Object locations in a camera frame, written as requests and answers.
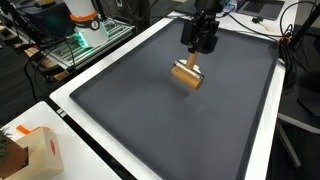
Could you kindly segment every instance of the wooden rectangular block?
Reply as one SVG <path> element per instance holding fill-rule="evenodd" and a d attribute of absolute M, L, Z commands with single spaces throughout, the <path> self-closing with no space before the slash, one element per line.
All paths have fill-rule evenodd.
<path fill-rule="evenodd" d="M 63 171 L 57 135 L 39 128 L 16 141 L 28 148 L 29 164 L 5 180 L 49 180 Z"/>

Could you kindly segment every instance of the electronic equipment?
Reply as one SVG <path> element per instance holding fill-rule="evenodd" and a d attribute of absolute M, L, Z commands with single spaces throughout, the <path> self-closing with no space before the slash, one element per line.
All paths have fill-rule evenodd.
<path fill-rule="evenodd" d="M 237 12 L 277 20 L 283 5 L 284 1 L 278 0 L 237 0 Z"/>
<path fill-rule="evenodd" d="M 55 4 L 45 8 L 34 4 L 34 0 L 22 0 L 16 7 L 17 12 L 39 34 L 59 39 L 73 33 L 70 11 L 63 0 L 56 0 Z"/>

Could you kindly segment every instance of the cable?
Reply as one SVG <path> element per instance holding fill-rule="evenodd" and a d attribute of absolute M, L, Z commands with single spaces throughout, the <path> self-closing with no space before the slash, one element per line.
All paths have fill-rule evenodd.
<path fill-rule="evenodd" d="M 50 37 L 50 38 L 53 38 L 54 40 L 56 39 L 56 40 L 53 41 L 53 42 L 45 42 L 45 44 L 50 44 L 50 43 L 51 43 L 51 44 L 55 44 L 55 43 L 58 43 L 58 42 L 60 42 L 60 41 L 64 41 L 65 38 L 66 38 L 67 35 L 68 35 L 68 32 L 70 31 L 70 27 L 72 27 L 72 26 L 71 26 L 71 25 L 72 25 L 72 22 L 69 21 L 68 27 L 67 27 L 67 29 L 66 29 L 66 32 L 65 32 L 64 36 L 61 38 L 61 37 L 57 37 L 57 36 L 48 34 L 48 33 L 44 32 L 44 31 L 38 29 L 38 27 L 35 26 L 31 21 L 28 21 L 28 22 L 29 22 L 29 24 L 30 24 L 34 29 L 36 29 L 36 31 L 38 31 L 39 33 L 41 33 L 41 34 L 43 34 L 43 35 L 45 35 L 45 36 L 48 36 L 48 37 Z"/>
<path fill-rule="evenodd" d="M 217 18 L 223 18 L 223 17 L 226 17 L 227 15 L 229 15 L 235 8 L 236 6 L 235 5 L 230 5 L 232 7 L 232 9 L 228 12 L 224 12 L 222 16 L 220 17 L 217 17 Z"/>
<path fill-rule="evenodd" d="M 76 76 L 77 76 L 77 69 L 76 69 L 76 62 L 75 62 L 74 56 L 73 56 L 73 51 L 72 51 L 72 49 L 70 48 L 69 43 L 66 42 L 66 44 L 67 44 L 67 46 L 68 46 L 68 48 L 69 48 L 69 50 L 70 50 L 70 52 L 71 52 L 72 62 L 73 62 L 73 73 L 74 73 L 74 77 L 76 77 Z"/>
<path fill-rule="evenodd" d="M 262 36 L 269 36 L 269 37 L 282 37 L 281 35 L 273 35 L 273 34 L 264 34 L 264 33 L 261 33 L 261 32 L 258 32 L 258 31 L 255 31 L 249 27 L 247 27 L 246 25 L 242 24 L 241 22 L 239 22 L 236 18 L 234 18 L 231 14 L 228 14 L 228 16 L 230 16 L 234 21 L 236 21 L 239 25 L 241 25 L 242 27 L 252 31 L 252 32 L 255 32 L 259 35 L 262 35 Z"/>
<path fill-rule="evenodd" d="M 36 75 L 37 75 L 37 71 L 38 71 L 39 66 L 40 66 L 40 64 L 42 63 L 42 61 L 43 61 L 53 50 L 55 50 L 59 45 L 61 45 L 61 43 L 62 43 L 62 42 L 60 42 L 60 43 L 54 45 L 53 47 L 51 47 L 51 49 L 50 49 L 45 55 L 42 56 L 42 58 L 39 60 L 38 64 L 37 64 L 36 67 L 34 68 L 34 73 L 33 73 L 34 82 L 35 82 L 36 86 L 37 86 L 42 92 L 44 92 L 44 93 L 47 93 L 47 92 L 44 91 L 44 90 L 40 87 L 40 85 L 39 85 L 39 83 L 38 83 L 37 76 L 36 76 Z"/>
<path fill-rule="evenodd" d="M 248 33 L 248 34 L 257 34 L 257 33 L 255 33 L 255 32 L 250 32 L 250 31 L 234 31 L 234 32 L 237 32 L 237 33 Z M 272 40 L 272 41 L 274 41 L 274 42 L 278 42 L 278 40 L 276 40 L 276 39 L 274 39 L 274 38 L 272 38 L 272 37 L 269 37 L 269 36 L 266 36 L 267 38 L 269 38 L 270 40 Z"/>
<path fill-rule="evenodd" d="M 281 17 L 280 17 L 280 31 L 281 31 L 281 34 L 282 34 L 282 37 L 285 36 L 284 32 L 283 32 L 283 28 L 282 28 L 282 19 L 283 19 L 283 16 L 284 14 L 287 12 L 288 9 L 290 9 L 292 6 L 295 6 L 297 4 L 303 4 L 303 3 L 308 3 L 308 4 L 312 4 L 313 6 L 317 6 L 315 3 L 311 2 L 311 1 L 300 1 L 300 2 L 297 2 L 297 3 L 293 3 L 291 4 L 290 6 L 288 6 L 282 13 Z"/>
<path fill-rule="evenodd" d="M 37 99 L 37 96 L 36 96 L 36 92 L 35 92 L 35 89 L 34 89 L 34 85 L 33 85 L 32 80 L 31 80 L 31 78 L 30 78 L 30 76 L 29 76 L 29 74 L 28 74 L 27 67 L 28 67 L 28 64 L 30 63 L 30 61 L 31 61 L 33 58 L 35 58 L 35 57 L 37 57 L 37 56 L 39 56 L 39 55 L 41 54 L 41 51 L 42 51 L 42 50 L 40 50 L 40 51 L 36 52 L 35 54 L 33 54 L 33 55 L 27 60 L 26 64 L 24 65 L 24 68 L 23 68 L 24 73 L 25 73 L 25 75 L 27 76 L 28 81 L 29 81 L 30 86 L 31 86 L 32 97 L 33 97 L 33 99 L 34 99 L 34 101 L 35 101 L 36 103 L 38 102 L 38 99 Z"/>

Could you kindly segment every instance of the green light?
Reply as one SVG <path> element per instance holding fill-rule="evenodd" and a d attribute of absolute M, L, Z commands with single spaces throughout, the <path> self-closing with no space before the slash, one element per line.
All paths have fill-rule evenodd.
<path fill-rule="evenodd" d="M 106 27 L 103 25 L 103 23 L 101 23 L 101 25 L 102 25 L 104 31 L 106 32 L 106 34 L 109 35 L 110 33 L 107 31 L 107 29 L 106 29 Z"/>
<path fill-rule="evenodd" d="M 88 45 L 88 43 L 86 42 L 86 40 L 84 39 L 82 33 L 76 34 L 76 37 L 78 38 L 78 42 L 79 42 L 79 44 L 80 44 L 81 47 L 83 47 L 83 48 L 89 47 L 89 45 Z"/>

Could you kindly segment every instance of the floor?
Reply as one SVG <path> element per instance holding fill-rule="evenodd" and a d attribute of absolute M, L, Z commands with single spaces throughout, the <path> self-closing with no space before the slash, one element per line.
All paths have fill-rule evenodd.
<path fill-rule="evenodd" d="M 157 4 L 152 10 L 152 16 L 167 15 L 172 8 L 178 4 L 179 3 L 172 2 L 170 0 L 159 1 L 159 4 Z M 304 14 L 306 10 L 299 11 L 299 13 Z M 302 18 L 303 17 L 299 18 L 298 16 L 297 22 L 303 22 Z M 152 18 L 152 24 L 157 20 L 159 20 L 159 18 Z M 320 61 L 316 61 L 320 59 L 319 54 L 309 47 L 312 42 L 312 38 L 305 38 L 305 50 L 307 50 L 308 58 L 311 61 L 310 64 L 313 69 L 320 70 Z M 0 49 L 0 125 L 6 124 L 35 104 L 31 96 L 30 84 L 23 73 L 25 62 L 26 58 L 13 52 L 11 48 L 4 46 Z M 33 69 L 29 67 L 28 71 L 32 74 L 33 79 Z M 37 88 L 38 98 L 51 103 L 48 95 L 55 89 L 62 86 L 65 82 L 54 81 L 47 83 L 42 80 L 42 77 L 39 74 L 37 74 L 36 77 L 38 79 L 39 86 L 42 89 L 41 91 Z M 320 179 L 320 171 L 318 168 L 320 166 L 320 136 L 306 132 L 289 124 L 284 124 L 283 126 L 301 160 L 302 167 L 298 170 L 292 167 L 291 160 L 284 151 L 279 138 L 275 136 L 270 156 L 267 179 Z"/>

